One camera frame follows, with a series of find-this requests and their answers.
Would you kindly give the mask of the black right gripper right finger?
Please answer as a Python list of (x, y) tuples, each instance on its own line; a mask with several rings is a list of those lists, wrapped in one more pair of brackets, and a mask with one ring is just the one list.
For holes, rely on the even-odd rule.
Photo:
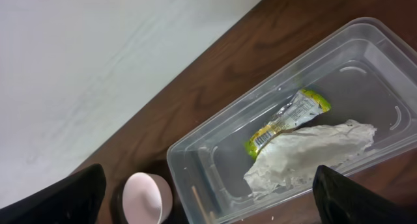
[(416, 218), (393, 202), (320, 165), (312, 186), (323, 224), (409, 224)]

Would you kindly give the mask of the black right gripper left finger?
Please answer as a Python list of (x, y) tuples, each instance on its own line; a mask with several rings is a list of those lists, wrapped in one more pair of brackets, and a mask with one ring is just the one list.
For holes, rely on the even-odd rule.
[(95, 223), (106, 192), (100, 164), (1, 209), (1, 223)]

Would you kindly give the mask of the pink bowl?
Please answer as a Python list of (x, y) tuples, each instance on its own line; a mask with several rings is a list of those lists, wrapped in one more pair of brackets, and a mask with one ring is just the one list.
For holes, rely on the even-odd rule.
[(122, 191), (122, 210), (128, 224), (161, 224), (171, 213), (173, 194), (159, 175), (135, 173)]

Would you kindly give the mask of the green snack wrapper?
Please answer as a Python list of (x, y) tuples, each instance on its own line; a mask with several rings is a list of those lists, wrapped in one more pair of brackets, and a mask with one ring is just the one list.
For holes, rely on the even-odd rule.
[(330, 103), (319, 93), (300, 89), (288, 104), (273, 114), (270, 120), (245, 142), (244, 148), (249, 156), (256, 159), (260, 151), (280, 133), (293, 130), (330, 111), (331, 108)]

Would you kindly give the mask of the wooden chopstick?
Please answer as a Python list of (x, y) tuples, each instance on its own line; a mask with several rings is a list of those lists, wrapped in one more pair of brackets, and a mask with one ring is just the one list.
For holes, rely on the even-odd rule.
[(205, 212), (205, 209), (203, 207), (203, 204), (201, 202), (201, 199), (199, 197), (199, 194), (198, 194), (195, 186), (192, 186), (192, 192), (193, 192), (193, 195), (194, 195), (194, 197), (195, 197), (195, 199), (197, 201), (197, 205), (198, 205), (198, 207), (199, 207), (199, 209), (200, 209), (200, 211), (201, 211), (201, 213), (203, 215), (203, 219), (205, 220), (205, 223), (206, 224), (211, 224), (210, 218), (207, 216), (207, 213)]

